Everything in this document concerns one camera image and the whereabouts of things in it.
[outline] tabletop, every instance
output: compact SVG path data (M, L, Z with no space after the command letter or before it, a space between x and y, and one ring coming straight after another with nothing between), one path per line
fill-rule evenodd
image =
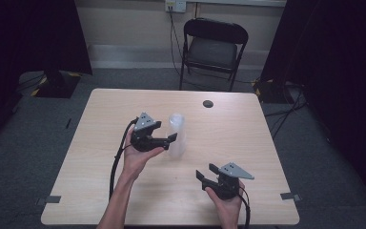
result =
M213 103L203 106L205 100ZM106 209L114 156L131 120L146 112L162 121L152 136L165 137L171 114L185 116L186 151L148 161L132 187L126 225L218 225L213 202L195 170L216 181L209 163L229 162L254 176L241 179L251 224L297 224L290 188L260 104L254 94L96 89L91 93L41 220L47 225L97 224ZM120 159L115 177L123 167ZM245 222L242 204L239 224Z

